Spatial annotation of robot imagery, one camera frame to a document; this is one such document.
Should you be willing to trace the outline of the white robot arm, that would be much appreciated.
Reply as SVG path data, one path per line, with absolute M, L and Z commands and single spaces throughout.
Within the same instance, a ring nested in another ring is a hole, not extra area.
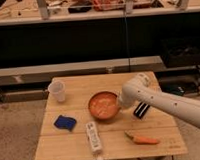
M 136 74 L 122 85 L 122 91 L 117 98 L 118 105 L 128 108 L 135 101 L 143 102 L 200 128 L 200 100 L 156 91 L 149 87 L 150 84 L 151 79 L 146 74 Z

